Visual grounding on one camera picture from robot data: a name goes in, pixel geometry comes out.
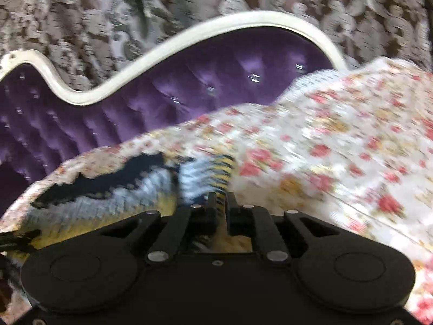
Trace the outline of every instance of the round black disc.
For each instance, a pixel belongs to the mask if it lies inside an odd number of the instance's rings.
[[[30,255],[21,269],[27,295],[57,313],[83,313],[104,307],[134,283],[135,258],[122,239],[74,238]]]
[[[309,293],[350,313],[403,305],[415,283],[414,267],[405,255],[347,235],[318,238],[300,258],[297,273]]]

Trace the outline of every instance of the bed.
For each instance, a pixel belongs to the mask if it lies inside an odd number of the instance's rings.
[[[2,62],[2,212],[31,183],[93,148],[230,105],[270,104],[301,75],[346,69],[316,27],[269,11],[193,27],[87,92],[68,87],[36,51],[16,51]]]

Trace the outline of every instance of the metal rivet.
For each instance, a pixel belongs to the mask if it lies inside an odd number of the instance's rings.
[[[266,254],[266,258],[270,261],[285,261],[289,255],[283,251],[271,251]]]
[[[260,76],[254,73],[251,73],[248,78],[250,78],[254,83],[260,82]]]
[[[163,262],[168,259],[168,253],[164,251],[154,251],[147,255],[148,259],[153,262]]]

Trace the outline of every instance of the pink flower pattern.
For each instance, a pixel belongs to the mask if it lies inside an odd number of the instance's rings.
[[[97,148],[35,182],[2,217],[0,231],[25,228],[29,203],[80,172],[89,178],[114,172],[142,152],[162,151],[168,159],[229,154],[237,162],[231,189],[240,204],[276,215],[287,206],[305,210],[406,254],[423,280],[406,308],[427,324],[433,321],[432,89],[431,74],[380,59],[295,99],[289,89],[270,106],[231,106],[176,130]]]

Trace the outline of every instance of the button tufting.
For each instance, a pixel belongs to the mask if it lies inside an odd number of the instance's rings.
[[[300,74],[305,74],[305,67],[301,64],[296,64],[296,72]]]
[[[210,96],[217,96],[217,90],[211,86],[208,86],[206,91]]]
[[[248,78],[250,78],[254,83],[260,82],[260,76],[254,73],[251,73]]]

